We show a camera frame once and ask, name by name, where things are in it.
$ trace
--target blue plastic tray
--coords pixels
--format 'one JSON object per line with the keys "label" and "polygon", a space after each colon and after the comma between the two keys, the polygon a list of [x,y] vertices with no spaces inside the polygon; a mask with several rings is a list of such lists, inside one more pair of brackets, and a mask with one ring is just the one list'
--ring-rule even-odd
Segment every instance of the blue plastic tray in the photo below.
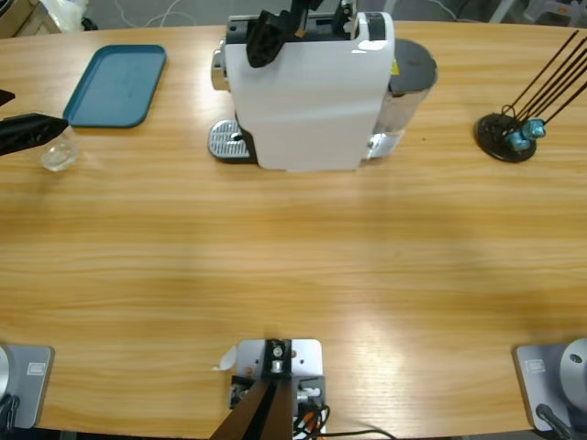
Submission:
{"label": "blue plastic tray", "polygon": [[63,117],[72,127],[134,127],[149,111],[165,64],[156,45],[98,50],[77,84]]}

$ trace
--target wood grain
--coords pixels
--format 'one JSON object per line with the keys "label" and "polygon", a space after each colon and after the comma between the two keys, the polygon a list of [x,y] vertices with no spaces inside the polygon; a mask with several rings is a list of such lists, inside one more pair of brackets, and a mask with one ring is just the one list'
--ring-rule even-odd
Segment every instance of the wood grain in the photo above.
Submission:
{"label": "wood grain", "polygon": [[331,430],[401,437],[527,429],[511,350],[587,331],[587,97],[529,162],[471,128],[512,101],[568,29],[399,23],[439,81],[394,154],[356,172],[229,166],[209,79],[221,27],[0,41],[0,116],[60,115],[111,43],[159,43],[147,120],[79,129],[74,168],[0,159],[0,338],[56,351],[40,425],[208,437],[243,338],[324,345]]}

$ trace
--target metal bracket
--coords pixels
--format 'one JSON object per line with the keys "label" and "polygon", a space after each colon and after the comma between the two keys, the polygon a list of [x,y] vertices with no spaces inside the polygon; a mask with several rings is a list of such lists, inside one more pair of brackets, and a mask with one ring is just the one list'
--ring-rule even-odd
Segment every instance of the metal bracket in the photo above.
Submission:
{"label": "metal bracket", "polygon": [[[263,373],[263,364],[269,359],[269,369],[275,367],[271,356],[266,353],[265,347],[271,342],[264,339],[248,339],[237,347],[236,374],[232,378],[232,385],[228,394],[228,407],[235,408],[247,395],[255,381],[266,378]],[[291,382],[295,389],[293,393],[293,415],[309,404],[322,407],[326,404],[326,380],[322,365],[322,345],[316,339],[292,339],[289,358],[291,360]],[[276,368],[287,368],[277,364]]]}

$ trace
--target floor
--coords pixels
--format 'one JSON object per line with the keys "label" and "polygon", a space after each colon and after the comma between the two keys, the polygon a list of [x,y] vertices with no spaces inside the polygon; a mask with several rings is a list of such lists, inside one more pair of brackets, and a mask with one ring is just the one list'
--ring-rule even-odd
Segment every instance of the floor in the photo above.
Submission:
{"label": "floor", "polygon": [[[157,27],[161,24],[161,15],[174,1],[90,0],[86,15],[101,29]],[[334,10],[337,2],[324,0],[320,10]],[[230,15],[258,14],[261,9],[278,13],[288,8],[290,3],[290,0],[182,0],[174,6],[174,15],[165,18],[164,26],[223,25]],[[442,0],[442,3],[456,12],[466,0]],[[467,3],[461,18],[487,21],[499,0],[472,0]],[[385,0],[359,0],[362,10],[383,10],[384,4]],[[396,0],[393,18],[417,21],[452,19],[449,13],[428,0]]]}

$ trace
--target cable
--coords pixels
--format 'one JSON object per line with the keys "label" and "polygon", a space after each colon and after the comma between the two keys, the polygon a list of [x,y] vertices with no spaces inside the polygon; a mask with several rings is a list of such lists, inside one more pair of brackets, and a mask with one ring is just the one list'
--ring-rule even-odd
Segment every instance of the cable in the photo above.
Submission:
{"label": "cable", "polygon": [[172,12],[172,9],[178,4],[180,3],[182,0],[175,0],[173,3],[170,4],[170,6],[167,8],[167,11],[165,11],[165,16],[163,17],[163,20],[161,21],[161,24],[159,25],[160,28],[162,28],[165,25],[165,19],[167,18],[167,16]]}
{"label": "cable", "polygon": [[160,14],[160,15],[158,15],[158,16],[154,16],[154,17],[153,17],[151,20],[149,20],[149,21],[148,21],[148,22],[145,24],[145,26],[143,26],[143,27],[144,27],[144,28],[148,28],[148,27],[149,27],[149,25],[150,25],[150,24],[151,24],[153,21],[155,21],[155,20],[159,20],[160,18],[163,18],[163,19],[164,19],[165,17],[168,17],[168,16],[180,16],[180,17],[185,17],[185,18],[188,18],[190,21],[192,21],[192,25],[193,25],[193,26],[196,26],[196,25],[197,25],[197,23],[195,22],[194,18],[193,18],[192,16],[190,16],[189,14],[185,14],[184,12],[170,12],[169,14],[167,14],[167,13],[166,13],[166,14]]}
{"label": "cable", "polygon": [[10,433],[14,429],[19,404],[20,399],[10,394],[6,394],[0,401],[0,435]]}
{"label": "cable", "polygon": [[172,12],[172,9],[181,1],[181,0],[175,0],[172,5],[167,9],[167,11],[164,14],[159,14],[158,16],[154,16],[153,18],[151,18],[144,26],[139,26],[134,24],[133,22],[131,22],[127,16],[125,15],[125,10],[123,9],[123,7],[118,3],[118,0],[112,0],[114,5],[116,6],[116,8],[118,9],[118,11],[120,12],[120,18],[122,19],[122,21],[125,23],[125,25],[127,25],[129,28],[147,28],[150,24],[153,23],[153,21],[156,21],[160,18],[162,18],[161,24],[160,24],[160,28],[163,27],[163,25],[165,24],[165,19],[168,16],[181,16],[181,17],[185,17],[188,18],[191,22],[192,25],[197,25],[197,22],[195,21],[195,18],[193,18],[192,16],[190,16],[189,14],[185,14],[184,12]]}
{"label": "cable", "polygon": [[459,9],[457,10],[457,18],[460,17],[460,15],[463,13],[463,11],[465,10],[465,7],[467,7],[469,5],[469,3],[471,2],[471,0],[465,0],[462,5],[460,5]]}
{"label": "cable", "polygon": [[446,6],[444,6],[444,4],[442,2],[440,2],[439,0],[426,0],[426,1],[428,3],[434,3],[436,6],[438,6],[440,9],[442,9],[444,12],[449,14],[453,20],[457,21],[459,19],[457,14],[455,14],[450,9],[448,9]]}
{"label": "cable", "polygon": [[348,431],[344,433],[322,433],[322,428],[326,426],[329,416],[330,407],[328,405],[322,407],[310,407],[308,411],[299,415],[295,422],[293,422],[293,438],[296,438],[301,434],[305,434],[303,440],[322,437],[352,437],[356,435],[381,434],[390,440],[397,440],[393,435],[379,428]]}
{"label": "cable", "polygon": [[396,437],[389,434],[387,431],[383,431],[383,429],[364,429],[362,431],[348,431],[347,433],[332,433],[332,434],[321,434],[316,433],[310,435],[308,438],[318,438],[318,437],[354,437],[356,435],[365,435],[365,434],[381,434],[385,435],[386,438],[391,440],[397,440]]}
{"label": "cable", "polygon": [[[389,12],[390,14],[393,12],[393,10],[395,9],[395,6],[397,4],[398,1],[401,0],[387,0],[385,2],[385,6],[383,7],[384,11]],[[460,19],[459,18],[459,13],[455,14],[454,12],[452,12],[450,9],[448,9],[440,0],[426,0],[428,3],[432,3],[436,6],[438,6],[440,9],[442,9],[444,12],[446,12],[447,14],[450,15],[450,18],[452,18],[453,21],[464,21],[467,23],[481,23],[480,21],[476,21],[476,20],[469,20],[469,19]]]}

